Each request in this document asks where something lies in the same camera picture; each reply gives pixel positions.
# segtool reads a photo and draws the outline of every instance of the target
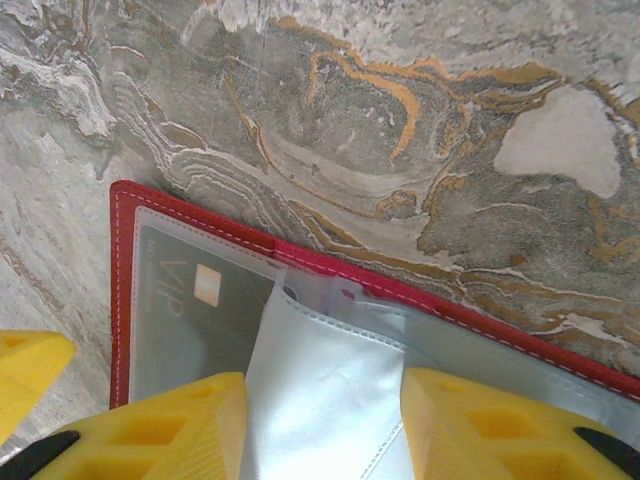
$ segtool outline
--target gray marble surface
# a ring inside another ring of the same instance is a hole
[[[106,409],[131,178],[640,375],[640,2],[4,0],[0,319]]]

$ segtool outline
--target marble floor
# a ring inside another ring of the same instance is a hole
[[[640,375],[640,3],[0,2],[0,322],[107,408],[108,187],[164,189]]]

